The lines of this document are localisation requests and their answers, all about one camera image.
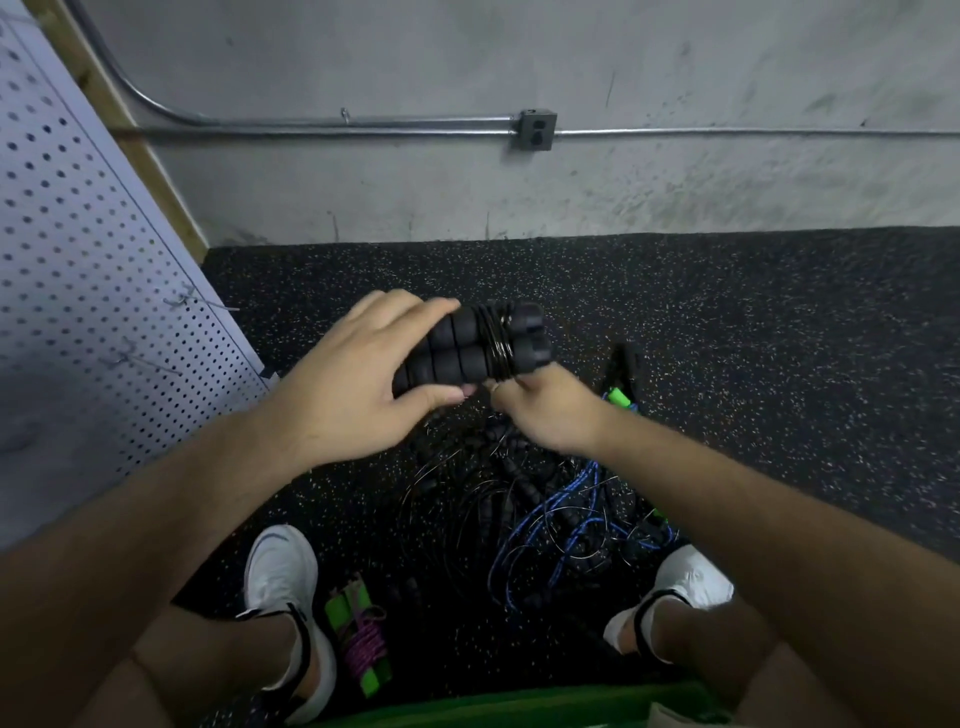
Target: gray wall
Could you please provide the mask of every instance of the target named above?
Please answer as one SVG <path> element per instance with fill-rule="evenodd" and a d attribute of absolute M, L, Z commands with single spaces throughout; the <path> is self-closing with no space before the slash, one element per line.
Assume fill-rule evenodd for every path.
<path fill-rule="evenodd" d="M 956 0 L 85 0 L 208 114 L 960 128 Z M 141 120 L 149 114 L 138 112 Z M 960 224 L 960 141 L 165 147 L 211 245 Z"/>

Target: sneaker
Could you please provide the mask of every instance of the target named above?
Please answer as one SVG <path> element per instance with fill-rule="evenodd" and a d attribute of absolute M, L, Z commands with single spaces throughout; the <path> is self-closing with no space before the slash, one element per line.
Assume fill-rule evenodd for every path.
<path fill-rule="evenodd" d="M 733 598 L 733 584 L 694 545 L 682 546 L 660 564 L 650 593 L 636 607 L 613 615 L 607 622 L 603 639 L 619 652 L 620 633 L 627 620 L 632 619 L 637 648 L 642 638 L 650 653 L 657 657 L 651 638 L 653 616 L 655 607 L 665 598 L 679 599 L 694 609 L 711 609 Z"/>
<path fill-rule="evenodd" d="M 337 682 L 333 646 L 313 619 L 316 591 L 317 557 L 302 533 L 292 525 L 272 525 L 256 537 L 244 574 L 247 612 L 240 619 L 287 614 L 297 626 L 299 636 L 286 674 L 264 689 L 266 701 L 278 707 L 287 725 L 300 725 L 317 717 Z M 320 679 L 310 696 L 302 698 L 295 691 L 314 654 Z"/>

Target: pegboard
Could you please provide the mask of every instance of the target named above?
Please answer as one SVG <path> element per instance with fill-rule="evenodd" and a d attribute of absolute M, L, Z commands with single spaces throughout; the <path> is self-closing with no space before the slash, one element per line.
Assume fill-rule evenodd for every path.
<path fill-rule="evenodd" d="M 268 389 L 42 32 L 0 13 L 0 546 Z"/>

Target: black rubber floor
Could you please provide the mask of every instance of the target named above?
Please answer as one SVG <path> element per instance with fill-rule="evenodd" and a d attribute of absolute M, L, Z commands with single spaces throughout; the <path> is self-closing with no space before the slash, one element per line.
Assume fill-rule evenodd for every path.
<path fill-rule="evenodd" d="M 233 248 L 212 251 L 204 271 L 281 372 L 373 288 L 540 302 L 559 358 L 585 380 L 599 380 L 612 344 L 637 342 L 651 417 L 957 559 L 956 236 L 890 229 Z M 409 475 L 409 462 L 388 454 L 300 478 L 213 555 L 181 603 L 239 611 L 247 549 L 274 522 L 307 534 L 326 586 L 353 570 L 375 590 L 402 583 L 409 574 L 377 512 Z M 398 678 L 382 700 L 636 675 L 591 641 L 593 624 L 504 619 L 442 597 L 424 595 L 422 609 L 396 615 Z M 596 622 L 614 606 L 597 603 Z M 331 707 L 362 705 L 342 685 Z"/>

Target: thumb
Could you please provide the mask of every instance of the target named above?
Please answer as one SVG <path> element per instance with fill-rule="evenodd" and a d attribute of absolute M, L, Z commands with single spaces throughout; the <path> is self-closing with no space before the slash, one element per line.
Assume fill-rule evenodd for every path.
<path fill-rule="evenodd" d="M 394 401 L 396 415 L 412 427 L 424 416 L 448 404 L 460 404 L 464 390 L 446 384 L 423 384 Z"/>
<path fill-rule="evenodd" d="M 497 384 L 490 393 L 490 401 L 497 412 L 513 415 L 522 405 L 526 390 L 515 379 Z"/>

